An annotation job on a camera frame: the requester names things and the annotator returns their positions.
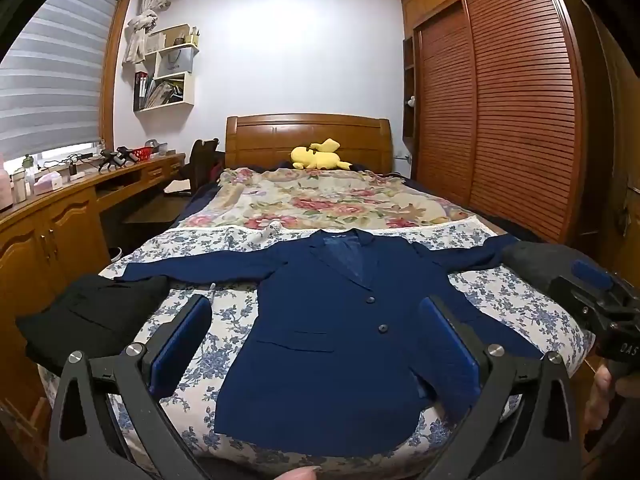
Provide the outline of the person right hand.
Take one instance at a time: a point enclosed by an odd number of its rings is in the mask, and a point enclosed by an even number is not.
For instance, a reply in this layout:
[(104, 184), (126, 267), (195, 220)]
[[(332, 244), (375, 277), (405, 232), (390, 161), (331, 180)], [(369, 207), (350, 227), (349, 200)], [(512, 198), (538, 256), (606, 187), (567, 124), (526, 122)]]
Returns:
[(640, 377), (638, 374), (615, 379), (608, 362), (603, 361), (593, 377), (590, 397), (585, 409), (585, 424), (588, 430), (599, 430), (610, 412), (614, 396), (638, 399)]

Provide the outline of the person left hand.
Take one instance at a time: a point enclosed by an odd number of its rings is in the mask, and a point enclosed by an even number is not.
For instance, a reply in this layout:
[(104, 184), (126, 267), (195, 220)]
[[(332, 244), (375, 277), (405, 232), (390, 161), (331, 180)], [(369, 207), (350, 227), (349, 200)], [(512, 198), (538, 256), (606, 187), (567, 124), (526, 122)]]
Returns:
[(317, 480), (319, 472), (319, 466), (299, 467), (280, 474), (274, 480)]

